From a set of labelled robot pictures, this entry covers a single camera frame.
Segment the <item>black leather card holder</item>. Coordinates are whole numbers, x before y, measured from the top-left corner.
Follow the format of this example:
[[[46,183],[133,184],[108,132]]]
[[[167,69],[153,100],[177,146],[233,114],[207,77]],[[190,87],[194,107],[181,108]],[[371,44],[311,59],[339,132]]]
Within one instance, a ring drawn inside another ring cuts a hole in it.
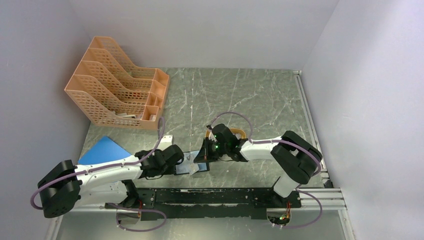
[[[187,151],[183,153],[183,159],[179,160],[174,166],[174,175],[193,175],[196,173],[208,172],[209,163],[194,163],[195,157],[200,151]]]

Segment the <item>orange oval tray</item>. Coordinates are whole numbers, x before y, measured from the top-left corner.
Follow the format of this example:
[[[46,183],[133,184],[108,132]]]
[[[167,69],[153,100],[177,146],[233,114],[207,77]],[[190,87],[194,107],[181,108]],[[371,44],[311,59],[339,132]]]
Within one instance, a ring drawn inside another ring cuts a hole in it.
[[[244,130],[239,128],[229,128],[230,132],[236,136],[237,139],[246,139],[247,134]],[[216,141],[216,137],[213,135],[213,133],[210,130],[206,131],[205,137],[209,140]]]

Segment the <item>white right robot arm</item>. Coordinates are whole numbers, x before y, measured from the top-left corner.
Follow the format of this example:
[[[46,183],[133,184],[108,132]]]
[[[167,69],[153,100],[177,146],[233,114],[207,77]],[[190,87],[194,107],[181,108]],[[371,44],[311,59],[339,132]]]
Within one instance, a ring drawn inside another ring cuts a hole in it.
[[[273,184],[270,202],[282,207],[295,188],[309,183],[321,170],[322,153],[297,133],[287,130],[282,136],[251,140],[238,128],[220,123],[209,127],[194,163],[217,162],[227,156],[234,162],[271,160],[278,163],[283,174]]]

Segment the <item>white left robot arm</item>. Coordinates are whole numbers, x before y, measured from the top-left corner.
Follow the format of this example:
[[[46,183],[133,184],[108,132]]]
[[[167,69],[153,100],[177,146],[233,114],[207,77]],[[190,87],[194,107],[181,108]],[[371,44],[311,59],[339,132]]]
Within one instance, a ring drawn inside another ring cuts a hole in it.
[[[183,158],[180,147],[172,144],[98,164],[61,161],[37,184],[40,210],[45,218],[51,219],[75,207],[92,204],[112,203],[132,208],[139,200],[135,180],[171,175]]]

